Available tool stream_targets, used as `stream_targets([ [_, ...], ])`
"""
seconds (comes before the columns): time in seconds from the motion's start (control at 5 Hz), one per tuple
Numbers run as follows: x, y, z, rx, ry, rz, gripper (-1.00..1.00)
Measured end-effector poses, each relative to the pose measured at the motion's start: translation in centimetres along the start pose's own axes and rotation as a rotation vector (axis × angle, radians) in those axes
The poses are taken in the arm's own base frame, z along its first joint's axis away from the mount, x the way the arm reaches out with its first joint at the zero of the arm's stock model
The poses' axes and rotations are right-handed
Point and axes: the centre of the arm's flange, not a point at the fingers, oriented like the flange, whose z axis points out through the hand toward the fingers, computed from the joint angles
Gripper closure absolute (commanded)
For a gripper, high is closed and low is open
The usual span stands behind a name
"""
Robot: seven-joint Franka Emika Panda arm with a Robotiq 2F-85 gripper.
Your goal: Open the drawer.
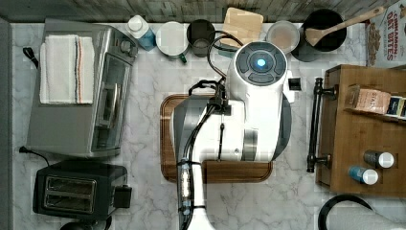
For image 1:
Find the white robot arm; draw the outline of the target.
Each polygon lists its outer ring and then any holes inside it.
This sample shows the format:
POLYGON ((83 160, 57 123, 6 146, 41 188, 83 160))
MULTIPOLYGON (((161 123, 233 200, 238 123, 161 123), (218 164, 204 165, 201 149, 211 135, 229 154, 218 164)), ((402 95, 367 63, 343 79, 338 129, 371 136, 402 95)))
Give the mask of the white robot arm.
POLYGON ((179 230, 211 230, 203 189, 203 163, 271 162, 285 149, 291 110, 283 85, 290 72, 285 54, 254 41, 233 56, 221 80, 202 80, 170 115, 176 162, 179 230))

